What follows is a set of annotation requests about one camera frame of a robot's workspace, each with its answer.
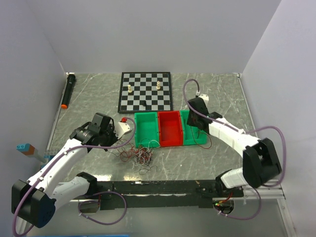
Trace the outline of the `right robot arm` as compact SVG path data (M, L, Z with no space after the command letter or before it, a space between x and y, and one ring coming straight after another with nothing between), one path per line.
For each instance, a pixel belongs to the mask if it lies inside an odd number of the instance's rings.
M188 101L187 124L216 137L235 150L242 158L242 167L230 169L215 178L215 190L226 197L233 188L249 185L258 188L281 174L282 168L273 142L246 134L217 112L209 113L205 95Z

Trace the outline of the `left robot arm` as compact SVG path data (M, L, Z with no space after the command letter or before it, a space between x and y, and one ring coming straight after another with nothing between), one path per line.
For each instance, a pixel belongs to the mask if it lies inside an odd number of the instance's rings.
M12 231L16 230L17 219L21 218L32 227L42 228L53 217L56 210L70 200L84 196L93 198L97 194L97 179L85 172L73 180L59 185L68 171L92 149L105 151L114 148L123 135L130 132L125 122L96 113L92 121L73 130L63 148L46 166L27 181L17 180L11 189Z

